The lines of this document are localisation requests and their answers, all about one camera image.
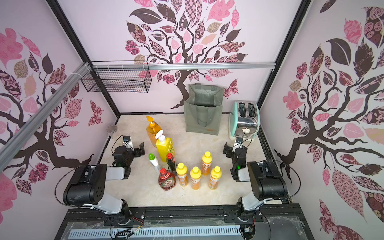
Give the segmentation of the large orange pump soap bottle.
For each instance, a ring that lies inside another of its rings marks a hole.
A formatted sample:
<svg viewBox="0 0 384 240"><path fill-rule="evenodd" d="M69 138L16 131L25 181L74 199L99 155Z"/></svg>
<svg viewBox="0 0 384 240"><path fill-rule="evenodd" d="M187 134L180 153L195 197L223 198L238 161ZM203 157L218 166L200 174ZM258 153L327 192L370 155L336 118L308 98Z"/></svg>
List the large orange pump soap bottle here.
<svg viewBox="0 0 384 240"><path fill-rule="evenodd" d="M160 130L162 130L162 128L158 125L157 122L155 122L155 121L153 120L152 117L150 117L150 116L146 116L146 118L147 118L147 120L148 120L148 122L149 122L149 125L148 125L148 127L146 128L147 134L148 134L148 136L149 136L149 139L150 139L152 145L153 145L154 147L156 147L156 142L157 142L156 135L157 135L157 133L158 133Z"/></svg>

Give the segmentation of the yellow pump soap bottle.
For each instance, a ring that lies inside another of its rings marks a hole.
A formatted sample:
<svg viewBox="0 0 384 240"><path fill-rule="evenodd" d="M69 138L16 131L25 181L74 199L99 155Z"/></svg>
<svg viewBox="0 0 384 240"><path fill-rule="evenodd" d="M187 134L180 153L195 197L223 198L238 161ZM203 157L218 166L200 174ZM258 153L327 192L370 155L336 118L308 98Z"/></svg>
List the yellow pump soap bottle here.
<svg viewBox="0 0 384 240"><path fill-rule="evenodd" d="M168 138L164 135L164 131L160 130L156 136L156 147L158 150L158 153L160 155L161 160L166 163L167 162L167 155L172 154L175 155L175 147L173 144L173 140L171 138Z"/></svg>

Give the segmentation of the green fabric shopping bag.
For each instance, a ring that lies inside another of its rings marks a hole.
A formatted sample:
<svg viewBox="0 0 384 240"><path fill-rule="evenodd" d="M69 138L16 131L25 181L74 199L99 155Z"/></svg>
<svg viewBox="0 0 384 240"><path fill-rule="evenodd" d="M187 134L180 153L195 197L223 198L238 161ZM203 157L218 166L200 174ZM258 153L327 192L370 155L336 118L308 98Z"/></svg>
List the green fabric shopping bag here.
<svg viewBox="0 0 384 240"><path fill-rule="evenodd" d="M189 97L184 101L186 131L219 134L225 89L214 85L189 85Z"/></svg>

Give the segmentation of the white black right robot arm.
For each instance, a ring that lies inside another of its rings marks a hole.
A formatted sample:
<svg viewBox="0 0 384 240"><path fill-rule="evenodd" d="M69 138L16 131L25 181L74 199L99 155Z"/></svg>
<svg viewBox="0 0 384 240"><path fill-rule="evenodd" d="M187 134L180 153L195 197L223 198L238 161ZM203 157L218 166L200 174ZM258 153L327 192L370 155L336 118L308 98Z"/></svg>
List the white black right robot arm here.
<svg viewBox="0 0 384 240"><path fill-rule="evenodd" d="M288 188L277 167L277 160L247 161L248 148L243 144L224 145L223 154L232 160L231 176L236 182L249 182L251 191L240 197L236 212L242 222L270 201L288 200Z"/></svg>

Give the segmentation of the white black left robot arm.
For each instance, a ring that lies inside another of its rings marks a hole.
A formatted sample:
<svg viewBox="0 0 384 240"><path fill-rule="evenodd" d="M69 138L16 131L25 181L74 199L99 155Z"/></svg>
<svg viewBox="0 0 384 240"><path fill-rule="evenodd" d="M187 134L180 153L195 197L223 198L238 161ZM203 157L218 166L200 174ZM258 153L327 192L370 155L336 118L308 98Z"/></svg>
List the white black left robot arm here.
<svg viewBox="0 0 384 240"><path fill-rule="evenodd" d="M131 174L134 158L145 154L145 144L132 149L119 146L113 152L114 165L81 165L74 172L63 193L60 204L78 208L90 208L106 215L121 215L120 225L134 218L126 200L118 199L106 192L107 181L126 180Z"/></svg>

